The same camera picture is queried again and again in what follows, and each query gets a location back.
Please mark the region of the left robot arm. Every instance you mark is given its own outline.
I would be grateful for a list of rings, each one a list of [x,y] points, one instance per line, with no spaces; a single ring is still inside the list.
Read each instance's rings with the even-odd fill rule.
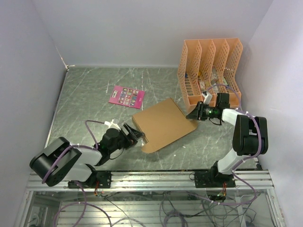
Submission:
[[[126,123],[120,128],[114,120],[105,121],[103,125],[107,130],[101,141],[85,146],[59,137],[32,158],[30,168],[49,187],[67,181],[70,189],[80,186],[96,190],[110,188],[111,171],[96,168],[112,160],[114,152],[124,152],[135,146],[145,134]]]

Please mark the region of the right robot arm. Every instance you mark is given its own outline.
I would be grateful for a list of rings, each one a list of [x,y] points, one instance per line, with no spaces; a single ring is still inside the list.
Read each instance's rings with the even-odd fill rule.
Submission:
[[[218,93],[214,107],[199,101],[186,118],[199,121],[215,118],[219,120],[220,125],[226,122],[234,126],[232,149],[208,171],[195,171],[196,188],[235,187],[233,171],[250,157],[263,155],[268,150],[266,118],[250,116],[230,108],[227,93]]]

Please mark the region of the brown cardboard box sheet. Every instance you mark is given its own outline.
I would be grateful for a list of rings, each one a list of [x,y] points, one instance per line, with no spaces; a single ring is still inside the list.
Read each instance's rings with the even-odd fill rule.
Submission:
[[[157,152],[198,127],[198,122],[187,119],[172,98],[134,114],[132,122],[144,133],[141,151],[147,154]]]

